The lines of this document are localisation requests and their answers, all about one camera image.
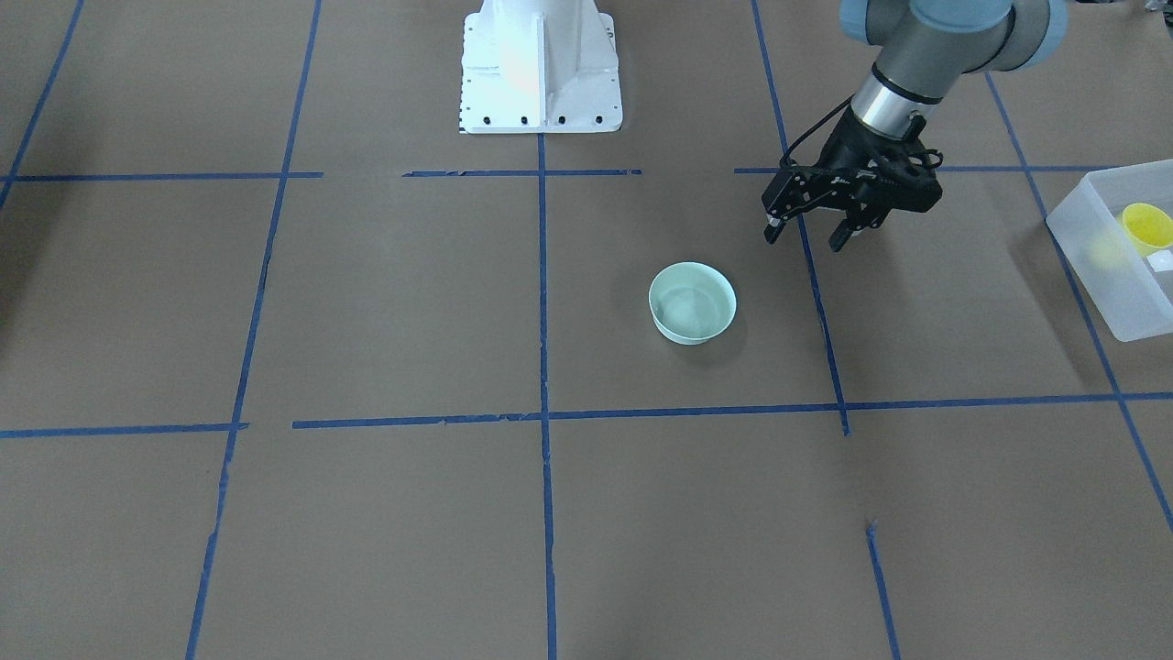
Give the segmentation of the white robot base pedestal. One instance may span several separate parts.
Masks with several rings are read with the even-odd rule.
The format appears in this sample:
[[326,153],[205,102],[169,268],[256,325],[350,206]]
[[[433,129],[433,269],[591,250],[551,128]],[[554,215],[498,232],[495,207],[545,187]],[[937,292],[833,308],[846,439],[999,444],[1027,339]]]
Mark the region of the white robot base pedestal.
[[621,131],[616,25],[595,1],[484,1],[462,38],[461,132]]

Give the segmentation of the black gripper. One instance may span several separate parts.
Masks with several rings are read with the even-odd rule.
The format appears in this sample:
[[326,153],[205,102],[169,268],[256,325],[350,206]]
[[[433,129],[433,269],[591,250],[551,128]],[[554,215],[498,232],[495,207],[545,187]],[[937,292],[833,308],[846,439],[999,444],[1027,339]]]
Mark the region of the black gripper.
[[943,195],[936,177],[943,156],[921,141],[925,117],[911,113],[901,137],[886,137],[863,124],[853,110],[839,109],[838,124],[816,163],[799,164],[789,154],[780,159],[762,193],[762,209],[768,215],[765,241],[775,244],[787,220],[816,207],[848,215],[828,238],[833,252],[866,230],[879,212],[929,212]]

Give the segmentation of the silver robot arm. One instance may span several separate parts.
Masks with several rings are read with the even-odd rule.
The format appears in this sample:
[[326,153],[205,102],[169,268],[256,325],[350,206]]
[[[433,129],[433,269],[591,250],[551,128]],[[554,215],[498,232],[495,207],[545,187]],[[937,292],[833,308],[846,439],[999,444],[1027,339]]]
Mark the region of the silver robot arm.
[[941,151],[927,121],[972,72],[1017,72],[1050,57],[1067,34],[1064,1],[842,1],[847,38],[877,47],[863,83],[816,127],[832,125],[816,162],[781,155],[762,192],[762,237],[816,209],[842,212],[829,237],[842,250],[891,212],[924,215],[942,197]]

